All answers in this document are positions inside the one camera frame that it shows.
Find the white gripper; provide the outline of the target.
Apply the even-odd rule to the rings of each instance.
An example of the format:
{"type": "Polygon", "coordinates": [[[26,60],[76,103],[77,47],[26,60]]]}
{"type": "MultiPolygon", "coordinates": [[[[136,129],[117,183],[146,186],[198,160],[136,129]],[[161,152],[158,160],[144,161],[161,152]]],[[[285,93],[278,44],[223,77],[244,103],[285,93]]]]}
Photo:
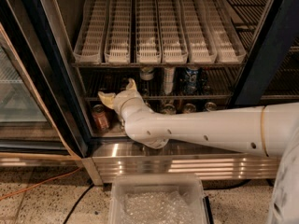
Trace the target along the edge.
{"type": "Polygon", "coordinates": [[[126,91],[122,91],[117,95],[114,92],[104,93],[98,92],[102,104],[110,109],[114,109],[119,115],[121,113],[122,106],[129,100],[136,99],[137,101],[143,101],[140,93],[137,91],[135,81],[132,78],[128,79],[126,91]]]}

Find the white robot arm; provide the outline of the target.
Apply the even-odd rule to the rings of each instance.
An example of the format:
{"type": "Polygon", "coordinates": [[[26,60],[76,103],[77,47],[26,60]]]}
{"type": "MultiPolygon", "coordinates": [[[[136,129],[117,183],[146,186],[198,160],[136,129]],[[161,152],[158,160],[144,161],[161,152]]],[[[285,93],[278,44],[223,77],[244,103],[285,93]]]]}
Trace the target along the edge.
{"type": "Polygon", "coordinates": [[[132,140],[150,148],[179,140],[280,157],[266,224],[299,224],[298,103],[164,115],[145,104],[133,79],[124,91],[100,91],[98,97],[123,119],[124,130],[132,140]]]}

